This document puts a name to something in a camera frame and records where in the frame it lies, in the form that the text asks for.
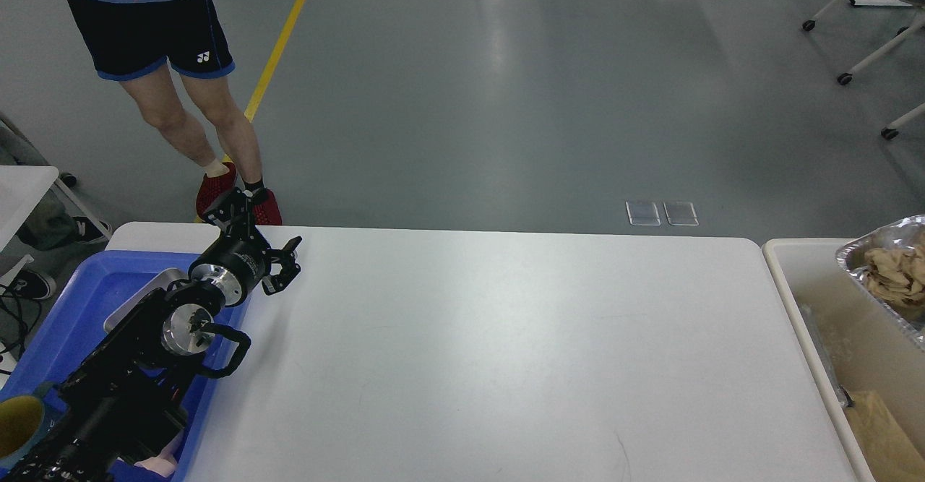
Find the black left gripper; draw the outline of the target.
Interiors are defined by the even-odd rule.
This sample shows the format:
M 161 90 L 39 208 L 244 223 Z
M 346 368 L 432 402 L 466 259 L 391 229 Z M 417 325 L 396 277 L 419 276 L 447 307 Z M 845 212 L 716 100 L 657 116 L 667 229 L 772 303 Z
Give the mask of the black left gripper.
M 254 208 L 267 198 L 265 188 L 233 188 L 202 213 L 202 221 L 218 228 L 222 236 L 192 262 L 188 277 L 217 288 L 227 307 L 242 304 L 261 281 L 268 296 L 280 293 L 301 272 L 296 251 L 302 237 L 271 249 L 267 239 L 257 235 Z

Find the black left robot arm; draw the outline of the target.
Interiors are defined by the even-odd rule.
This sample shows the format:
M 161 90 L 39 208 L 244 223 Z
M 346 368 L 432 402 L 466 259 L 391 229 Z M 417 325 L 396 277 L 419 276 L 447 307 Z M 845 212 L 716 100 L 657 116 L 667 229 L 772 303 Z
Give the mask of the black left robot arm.
M 303 239 L 272 248 L 255 203 L 238 188 L 222 194 L 206 212 L 218 238 L 187 275 L 144 294 L 64 381 L 37 386 L 37 406 L 56 390 L 62 416 L 2 417 L 4 481 L 112 481 L 116 461 L 156 457 L 185 429 L 182 402 L 195 379 L 230 376 L 251 347 L 219 315 L 257 285 L 284 291 L 301 271 Z

